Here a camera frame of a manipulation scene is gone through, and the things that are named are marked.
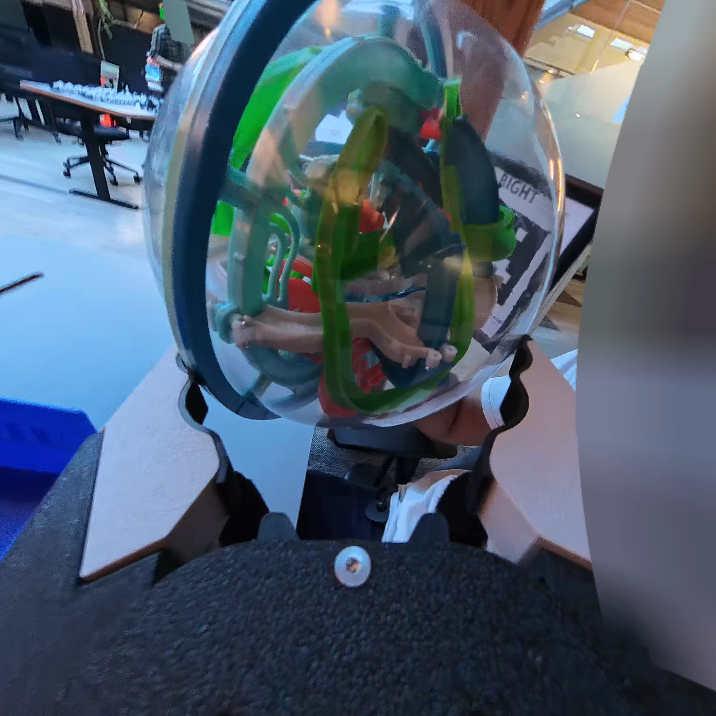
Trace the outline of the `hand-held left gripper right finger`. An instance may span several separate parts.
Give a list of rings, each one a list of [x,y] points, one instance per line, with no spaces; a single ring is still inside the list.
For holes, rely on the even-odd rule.
[[[591,566],[578,464],[576,393],[524,338],[509,372],[504,425],[480,453],[487,551],[511,563],[548,551]]]

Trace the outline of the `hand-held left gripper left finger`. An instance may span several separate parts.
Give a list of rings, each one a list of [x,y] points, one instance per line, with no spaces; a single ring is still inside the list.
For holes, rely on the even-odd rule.
[[[190,414],[193,387],[171,347],[107,421],[81,580],[162,551],[184,564],[219,547],[230,462],[219,436]]]

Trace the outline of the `clear plastic maze ball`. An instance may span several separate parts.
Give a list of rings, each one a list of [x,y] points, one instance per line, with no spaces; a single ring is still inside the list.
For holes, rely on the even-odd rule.
[[[235,1],[150,140],[178,363],[251,420],[413,423],[492,377],[560,254],[565,175],[467,1]]]

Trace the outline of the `person's right forearm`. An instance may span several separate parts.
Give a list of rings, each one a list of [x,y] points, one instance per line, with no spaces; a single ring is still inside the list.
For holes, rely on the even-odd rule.
[[[479,446],[504,425],[500,407],[510,386],[508,376],[494,377],[469,395],[413,424],[427,438],[449,445]]]

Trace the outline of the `blue plastic bin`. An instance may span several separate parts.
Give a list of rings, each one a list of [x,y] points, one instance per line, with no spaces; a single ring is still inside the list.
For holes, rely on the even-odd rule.
[[[82,443],[96,433],[82,411],[1,399],[1,558]]]

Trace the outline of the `black swivel chair base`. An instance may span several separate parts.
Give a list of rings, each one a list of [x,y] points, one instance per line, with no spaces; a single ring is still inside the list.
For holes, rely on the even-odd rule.
[[[378,525],[387,522],[391,496],[413,478],[420,461],[442,461],[458,453],[456,447],[431,440],[409,425],[331,428],[327,438],[339,449],[380,458],[378,463],[357,462],[341,476],[343,484],[371,498],[365,514]]]

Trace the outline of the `person's dark pants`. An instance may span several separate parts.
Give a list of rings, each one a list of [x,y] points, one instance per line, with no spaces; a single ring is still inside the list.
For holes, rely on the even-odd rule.
[[[355,486],[334,475],[309,470],[296,524],[299,539],[380,542],[384,524],[366,514],[379,494],[377,488]]]

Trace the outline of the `wooden beam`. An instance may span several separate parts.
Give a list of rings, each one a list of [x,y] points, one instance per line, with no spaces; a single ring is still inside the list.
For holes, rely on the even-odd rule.
[[[464,1],[463,3],[498,31],[522,57],[546,4],[545,1]]]

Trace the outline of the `black rolling office chair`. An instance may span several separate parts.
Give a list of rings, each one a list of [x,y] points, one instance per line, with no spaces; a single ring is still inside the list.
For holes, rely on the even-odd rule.
[[[85,139],[82,132],[81,124],[78,120],[59,119],[57,121],[57,126],[60,133],[77,139],[80,145],[85,145]],[[111,158],[109,158],[109,154],[107,151],[108,145],[112,144],[113,142],[124,142],[130,140],[129,128],[125,127],[124,125],[112,125],[111,127],[106,127],[101,124],[96,124],[94,125],[94,134],[98,143],[98,147],[100,149],[100,156],[102,158],[103,167],[110,176],[110,183],[114,186],[118,186],[118,181],[114,172],[114,168],[119,167],[120,169],[126,170],[127,172],[132,174],[132,178],[135,184],[141,184],[142,177],[138,173],[138,171],[134,170],[129,166],[113,161]],[[67,159],[62,164],[62,174],[66,178],[70,178],[72,169],[75,169],[79,166],[87,165],[89,163],[89,153],[86,153],[84,156],[67,157]]]

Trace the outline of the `long black-legged table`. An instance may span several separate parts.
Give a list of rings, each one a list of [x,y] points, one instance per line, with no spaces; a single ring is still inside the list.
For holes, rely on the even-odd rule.
[[[34,95],[35,97],[40,97],[42,100],[46,100],[53,109],[61,108],[62,106],[73,107],[70,112],[71,119],[78,120],[82,128],[85,139],[85,150],[89,153],[90,158],[89,165],[92,170],[94,192],[72,188],[68,191],[68,193],[70,195],[105,202],[107,204],[116,205],[129,210],[139,210],[139,206],[137,204],[115,199],[110,194],[102,158],[100,156],[100,149],[94,134],[94,125],[99,124],[99,122],[95,122],[94,119],[100,119],[103,114],[108,114],[114,118],[119,118],[128,122],[138,121],[148,123],[150,126],[153,126],[157,120],[157,114],[142,110],[114,107],[111,105],[93,104],[74,97],[67,97],[63,94],[55,92],[47,83],[22,80],[19,85],[22,90]]]

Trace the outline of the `row of small white items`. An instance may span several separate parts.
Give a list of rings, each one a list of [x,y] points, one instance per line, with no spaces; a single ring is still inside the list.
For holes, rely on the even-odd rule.
[[[50,87],[67,97],[87,101],[93,104],[142,110],[156,114],[163,103],[162,97],[151,94],[139,94],[127,88],[117,90],[113,87],[77,85],[71,82],[55,81]]]

